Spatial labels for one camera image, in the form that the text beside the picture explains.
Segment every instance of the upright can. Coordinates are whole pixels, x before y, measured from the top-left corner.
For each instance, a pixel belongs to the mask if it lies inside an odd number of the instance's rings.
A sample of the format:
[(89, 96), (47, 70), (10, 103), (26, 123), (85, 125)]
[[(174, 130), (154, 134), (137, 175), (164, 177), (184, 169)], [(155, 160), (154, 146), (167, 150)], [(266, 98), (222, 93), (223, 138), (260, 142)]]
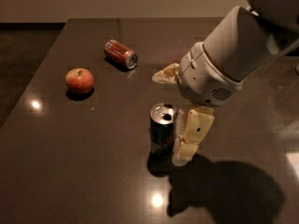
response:
[(137, 65), (138, 57), (135, 52), (114, 39), (106, 42), (104, 53), (107, 57), (128, 69), (133, 69)]
[(166, 159), (172, 155), (175, 141), (177, 109), (159, 103), (150, 110), (150, 152), (154, 159)]

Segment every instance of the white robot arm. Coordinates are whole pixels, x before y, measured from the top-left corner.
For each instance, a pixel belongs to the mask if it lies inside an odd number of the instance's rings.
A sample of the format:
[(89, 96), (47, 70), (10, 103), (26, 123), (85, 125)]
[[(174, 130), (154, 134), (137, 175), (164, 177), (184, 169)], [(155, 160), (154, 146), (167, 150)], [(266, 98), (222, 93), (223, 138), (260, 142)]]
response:
[(185, 165), (214, 120), (208, 106), (224, 105), (253, 70), (299, 46), (299, 0), (248, 0), (234, 7), (178, 68), (181, 93), (198, 108), (178, 112), (172, 162)]

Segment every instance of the floor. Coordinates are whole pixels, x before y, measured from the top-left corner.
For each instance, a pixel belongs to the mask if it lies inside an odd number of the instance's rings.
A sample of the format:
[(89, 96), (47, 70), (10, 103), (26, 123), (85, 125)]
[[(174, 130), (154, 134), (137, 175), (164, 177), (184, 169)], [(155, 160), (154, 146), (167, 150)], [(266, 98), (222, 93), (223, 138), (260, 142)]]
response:
[(61, 30), (0, 28), (0, 129)]

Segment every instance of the aluminum can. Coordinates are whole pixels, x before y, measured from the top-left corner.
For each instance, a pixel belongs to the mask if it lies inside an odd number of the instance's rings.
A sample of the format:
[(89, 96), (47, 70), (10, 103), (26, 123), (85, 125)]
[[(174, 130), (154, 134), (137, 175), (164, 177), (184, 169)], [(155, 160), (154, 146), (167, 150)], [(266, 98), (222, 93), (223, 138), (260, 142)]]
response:
[(135, 52), (114, 39), (106, 42), (104, 53), (107, 57), (128, 69), (133, 69), (137, 65), (138, 57)]
[(175, 140), (177, 109), (159, 103), (150, 110), (150, 152), (154, 159), (166, 159), (172, 155)]

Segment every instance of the red apple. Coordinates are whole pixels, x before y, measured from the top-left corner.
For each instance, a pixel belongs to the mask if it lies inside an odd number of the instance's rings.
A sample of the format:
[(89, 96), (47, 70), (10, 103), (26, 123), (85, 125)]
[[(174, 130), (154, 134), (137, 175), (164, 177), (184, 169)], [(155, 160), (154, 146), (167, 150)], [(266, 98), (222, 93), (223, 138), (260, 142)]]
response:
[(85, 68), (76, 68), (66, 74), (65, 82), (71, 92), (86, 94), (93, 88), (93, 74)]

